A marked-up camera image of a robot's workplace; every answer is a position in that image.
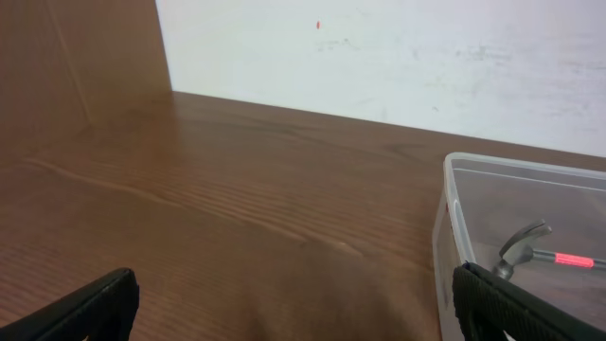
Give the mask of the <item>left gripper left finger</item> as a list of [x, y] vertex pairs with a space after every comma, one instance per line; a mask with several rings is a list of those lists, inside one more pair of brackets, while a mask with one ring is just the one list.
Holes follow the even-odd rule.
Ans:
[[130, 268], [118, 268], [1, 329], [4, 341], [128, 341], [139, 307]]

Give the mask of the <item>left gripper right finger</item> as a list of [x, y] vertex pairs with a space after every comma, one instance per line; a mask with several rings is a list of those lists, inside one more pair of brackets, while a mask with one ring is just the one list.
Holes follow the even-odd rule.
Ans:
[[454, 269], [455, 316], [466, 341], [605, 341], [605, 332], [481, 266]]

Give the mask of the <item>small black hammer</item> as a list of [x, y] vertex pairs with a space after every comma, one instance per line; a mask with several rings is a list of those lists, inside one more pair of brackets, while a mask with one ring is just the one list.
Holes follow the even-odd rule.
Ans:
[[552, 233], [552, 228], [545, 220], [533, 222], [512, 235], [498, 255], [499, 261], [491, 272], [504, 280], [513, 277], [515, 267], [533, 260], [572, 266], [594, 271], [605, 271], [605, 260], [566, 254], [562, 252], [537, 249], [532, 244], [539, 238]]

